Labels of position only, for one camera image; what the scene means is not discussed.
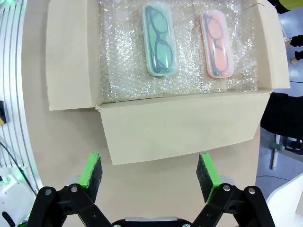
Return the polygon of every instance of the floor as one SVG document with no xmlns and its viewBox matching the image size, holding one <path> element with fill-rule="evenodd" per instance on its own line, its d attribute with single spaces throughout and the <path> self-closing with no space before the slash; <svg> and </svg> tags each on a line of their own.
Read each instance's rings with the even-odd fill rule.
<svg viewBox="0 0 303 227">
<path fill-rule="evenodd" d="M 280 21 L 287 38 L 296 35 L 303 35 L 303 8 L 299 8 L 281 14 Z M 302 47 L 289 47 L 287 49 L 287 59 L 290 78 L 290 89 L 275 89 L 275 92 L 287 93 L 291 96 L 303 96 L 303 60 L 296 65 L 292 65 L 290 60 L 294 58 L 295 51 L 302 51 Z M 265 199 L 278 187 L 292 180 L 303 173 L 303 164 L 300 161 L 278 154 L 277 166 L 275 170 L 270 170 L 270 159 L 272 154 L 272 144 L 276 135 L 261 129 L 259 163 L 256 178 L 256 186 L 260 187 Z"/>
</svg>

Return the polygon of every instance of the glasses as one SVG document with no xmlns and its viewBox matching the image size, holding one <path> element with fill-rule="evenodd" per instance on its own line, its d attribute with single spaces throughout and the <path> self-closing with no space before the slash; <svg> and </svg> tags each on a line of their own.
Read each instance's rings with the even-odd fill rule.
<svg viewBox="0 0 303 227">
<path fill-rule="evenodd" d="M 214 76 L 222 76 L 229 68 L 229 58 L 224 47 L 224 32 L 216 14 L 203 14 L 206 41 L 210 50 L 210 61 Z"/>
<path fill-rule="evenodd" d="M 170 41 L 169 24 L 165 10 L 150 5 L 145 8 L 150 64 L 154 73 L 169 74 L 174 71 L 174 53 Z"/>
</svg>

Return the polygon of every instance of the cardboard box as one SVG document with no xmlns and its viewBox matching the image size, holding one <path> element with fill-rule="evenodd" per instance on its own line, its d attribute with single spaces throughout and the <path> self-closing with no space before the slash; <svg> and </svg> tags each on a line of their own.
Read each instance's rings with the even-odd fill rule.
<svg viewBox="0 0 303 227">
<path fill-rule="evenodd" d="M 191 154 L 252 139 L 272 89 L 289 88 L 289 76 L 275 8 L 266 0 L 256 0 L 251 7 L 256 17 L 258 92 L 102 104 L 96 51 L 98 1 L 51 0 L 46 43 L 50 110 L 100 105 L 114 165 Z"/>
</svg>

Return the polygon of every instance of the wire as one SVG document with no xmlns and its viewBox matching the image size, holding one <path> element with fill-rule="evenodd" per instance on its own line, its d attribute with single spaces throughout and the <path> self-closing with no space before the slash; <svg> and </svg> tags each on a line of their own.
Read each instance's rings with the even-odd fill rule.
<svg viewBox="0 0 303 227">
<path fill-rule="evenodd" d="M 32 185 L 30 184 L 27 176 L 25 176 L 23 170 L 18 166 L 17 161 L 14 159 L 14 157 L 11 155 L 11 153 L 9 152 L 9 150 L 3 145 L 3 143 L 0 142 L 0 145 L 7 151 L 8 155 L 11 157 L 11 159 L 14 161 L 15 165 L 17 166 L 18 170 L 20 171 L 20 173 L 22 174 L 22 176 L 24 177 L 25 181 L 27 182 L 29 188 L 32 190 L 32 192 L 35 194 L 35 196 L 37 196 L 37 193 L 35 192 L 35 190 L 33 189 Z"/>
<path fill-rule="evenodd" d="M 285 181 L 290 181 L 290 180 L 285 179 L 285 178 L 281 178 L 281 177 L 278 177 L 278 176 L 269 176 L 269 175 L 257 176 L 257 178 L 258 178 L 258 177 L 264 177 L 264 176 L 273 177 L 273 178 L 278 178 L 278 179 L 285 180 Z"/>
<path fill-rule="evenodd" d="M 292 81 L 293 83 L 303 84 L 303 82 Z"/>
</svg>

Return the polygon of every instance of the screw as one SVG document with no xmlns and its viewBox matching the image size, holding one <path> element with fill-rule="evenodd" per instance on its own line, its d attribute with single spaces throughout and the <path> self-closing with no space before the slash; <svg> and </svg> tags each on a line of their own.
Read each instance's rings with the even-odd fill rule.
<svg viewBox="0 0 303 227">
<path fill-rule="evenodd" d="M 228 185 L 223 186 L 224 191 L 229 192 L 231 188 Z"/>
<path fill-rule="evenodd" d="M 249 191 L 250 194 L 256 193 L 256 190 L 254 188 L 249 188 L 248 191 Z"/>
<path fill-rule="evenodd" d="M 78 190 L 77 186 L 73 186 L 73 187 L 71 188 L 71 192 L 76 192 L 77 190 Z"/>
<path fill-rule="evenodd" d="M 45 191 L 45 194 L 46 194 L 46 195 L 50 195 L 51 193 L 52 193 L 52 190 L 46 189 L 46 191 Z"/>
</svg>

